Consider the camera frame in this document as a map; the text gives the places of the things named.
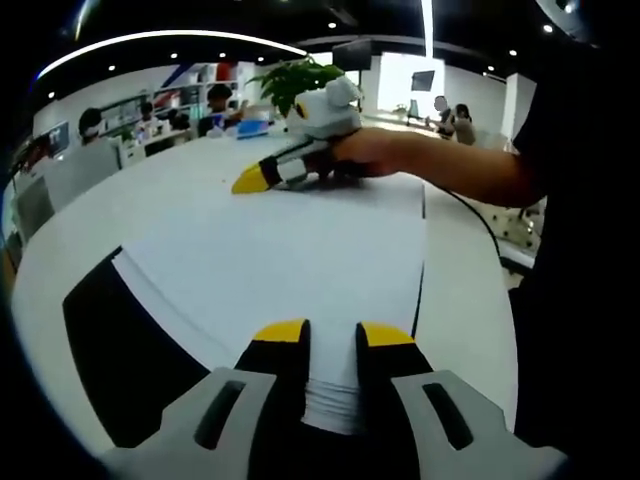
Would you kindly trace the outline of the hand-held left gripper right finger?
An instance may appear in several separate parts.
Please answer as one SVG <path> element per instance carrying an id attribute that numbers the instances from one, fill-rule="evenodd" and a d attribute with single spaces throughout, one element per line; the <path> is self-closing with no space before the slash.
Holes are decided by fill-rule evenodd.
<path id="1" fill-rule="evenodd" d="M 503 410 L 387 324 L 356 327 L 364 428 L 390 479 L 560 479 L 567 456 L 512 433 Z"/>

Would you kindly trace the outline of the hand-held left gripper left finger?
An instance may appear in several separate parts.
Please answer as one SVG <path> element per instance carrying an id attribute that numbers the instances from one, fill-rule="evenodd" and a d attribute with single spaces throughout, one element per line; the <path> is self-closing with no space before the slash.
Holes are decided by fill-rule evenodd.
<path id="1" fill-rule="evenodd" d="M 112 479 L 282 477 L 309 363 L 309 320 L 264 327 L 234 367 L 216 368 L 167 406 L 148 439 L 104 454 L 106 471 Z"/>

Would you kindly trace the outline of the person's right hand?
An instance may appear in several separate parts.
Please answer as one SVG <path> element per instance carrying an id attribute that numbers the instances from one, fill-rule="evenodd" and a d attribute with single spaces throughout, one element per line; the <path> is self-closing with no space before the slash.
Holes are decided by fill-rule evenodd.
<path id="1" fill-rule="evenodd" d="M 339 179 L 382 178 L 411 172 L 410 132 L 367 127 L 332 143 L 323 173 Z"/>

